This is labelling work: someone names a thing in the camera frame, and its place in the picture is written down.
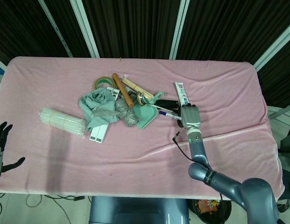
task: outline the marker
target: marker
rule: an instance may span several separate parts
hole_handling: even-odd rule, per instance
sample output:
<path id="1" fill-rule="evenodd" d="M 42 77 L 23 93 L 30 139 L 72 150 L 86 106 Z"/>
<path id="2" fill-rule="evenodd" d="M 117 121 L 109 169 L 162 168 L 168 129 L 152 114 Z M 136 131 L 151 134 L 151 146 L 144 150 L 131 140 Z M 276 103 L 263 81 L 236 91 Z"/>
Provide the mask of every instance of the marker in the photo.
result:
<path id="1" fill-rule="evenodd" d="M 176 115 L 171 114 L 171 113 L 166 113 L 164 111 L 159 111 L 159 114 L 167 116 L 167 117 L 170 117 L 170 118 L 174 118 L 174 119 L 177 119 L 177 120 L 181 120 L 181 117 L 176 116 Z"/>

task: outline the white straw bundle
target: white straw bundle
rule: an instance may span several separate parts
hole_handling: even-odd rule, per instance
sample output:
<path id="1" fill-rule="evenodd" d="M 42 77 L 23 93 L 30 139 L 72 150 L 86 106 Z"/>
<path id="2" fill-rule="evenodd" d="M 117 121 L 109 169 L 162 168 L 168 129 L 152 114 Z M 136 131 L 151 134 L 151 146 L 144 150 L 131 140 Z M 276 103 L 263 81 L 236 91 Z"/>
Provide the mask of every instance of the white straw bundle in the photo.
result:
<path id="1" fill-rule="evenodd" d="M 133 90 L 135 90 L 136 92 L 141 92 L 145 98 L 147 98 L 148 100 L 152 100 L 153 99 L 153 95 L 151 93 L 149 93 L 148 91 L 142 89 L 141 87 L 139 87 L 138 85 L 134 84 L 132 81 L 130 81 L 128 78 L 122 78 L 122 82 L 127 85 L 128 87 L 132 88 Z"/>
<path id="2" fill-rule="evenodd" d="M 85 132 L 85 120 L 50 108 L 43 108 L 41 110 L 40 120 L 43 124 L 56 127 L 71 134 L 76 134 L 80 137 L 83 137 Z"/>

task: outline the floor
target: floor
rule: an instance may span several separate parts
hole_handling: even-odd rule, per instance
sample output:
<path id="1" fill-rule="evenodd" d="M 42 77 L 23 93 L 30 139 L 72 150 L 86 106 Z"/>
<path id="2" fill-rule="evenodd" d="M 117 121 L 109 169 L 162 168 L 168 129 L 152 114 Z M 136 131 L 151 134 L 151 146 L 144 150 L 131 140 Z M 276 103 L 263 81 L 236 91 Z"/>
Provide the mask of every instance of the floor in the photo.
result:
<path id="1" fill-rule="evenodd" d="M 273 136 L 278 145 L 282 138 L 284 138 L 290 128 L 289 125 L 284 124 L 278 120 L 271 121 Z M 71 224 L 87 224 L 89 220 L 91 203 L 86 197 L 80 201 L 70 201 L 65 199 L 56 200 L 56 202 L 65 210 Z M 22 194 L 5 194 L 1 199 L 3 211 L 0 215 L 0 224 L 48 224 L 48 223 L 70 223 L 67 216 L 56 204 L 55 201 L 40 195 L 22 195 Z M 191 211 L 190 224 L 203 224 L 199 218 Z M 287 224 L 290 223 L 290 209 L 285 213 L 280 214 L 280 218 Z M 237 204 L 232 203 L 232 213 L 226 224 L 246 224 L 246 212 Z"/>

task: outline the pink tablecloth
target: pink tablecloth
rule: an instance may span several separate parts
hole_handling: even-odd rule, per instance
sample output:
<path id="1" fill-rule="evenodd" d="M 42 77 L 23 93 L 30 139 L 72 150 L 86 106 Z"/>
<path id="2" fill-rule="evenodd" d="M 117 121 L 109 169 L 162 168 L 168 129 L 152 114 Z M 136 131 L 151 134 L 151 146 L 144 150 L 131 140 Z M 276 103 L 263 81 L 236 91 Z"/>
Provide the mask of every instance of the pink tablecloth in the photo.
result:
<path id="1" fill-rule="evenodd" d="M 190 162 L 172 138 L 176 121 L 159 115 L 144 130 L 122 121 L 109 126 L 103 144 L 43 125 L 41 108 L 83 117 L 78 99 L 95 79 L 117 72 L 164 99 L 177 99 L 184 82 L 200 109 L 211 166 L 240 182 L 260 177 L 275 197 L 283 190 L 282 169 L 267 108 L 254 67 L 248 63 L 147 59 L 18 57 L 0 85 L 0 123 L 13 124 L 4 163 L 25 162 L 0 177 L 0 191 L 64 195 L 218 198 L 188 175 Z M 190 154 L 186 134 L 178 141 Z"/>

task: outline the black curtain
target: black curtain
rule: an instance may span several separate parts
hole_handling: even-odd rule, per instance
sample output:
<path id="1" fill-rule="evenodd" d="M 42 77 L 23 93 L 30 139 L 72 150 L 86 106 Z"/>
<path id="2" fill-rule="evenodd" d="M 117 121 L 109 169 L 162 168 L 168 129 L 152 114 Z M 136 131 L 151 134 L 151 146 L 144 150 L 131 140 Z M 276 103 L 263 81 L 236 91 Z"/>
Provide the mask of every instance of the black curtain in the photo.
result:
<path id="1" fill-rule="evenodd" d="M 91 57 L 69 0 L 45 0 L 73 57 Z"/>
<path id="2" fill-rule="evenodd" d="M 168 59 L 180 0 L 84 0 L 100 57 Z"/>
<path id="3" fill-rule="evenodd" d="M 176 59 L 254 64 L 290 25 L 290 0 L 191 0 Z"/>
<path id="4" fill-rule="evenodd" d="M 37 0 L 0 0 L 0 60 L 16 56 L 68 57 Z"/>
<path id="5" fill-rule="evenodd" d="M 290 105 L 290 41 L 258 72 L 267 105 Z"/>

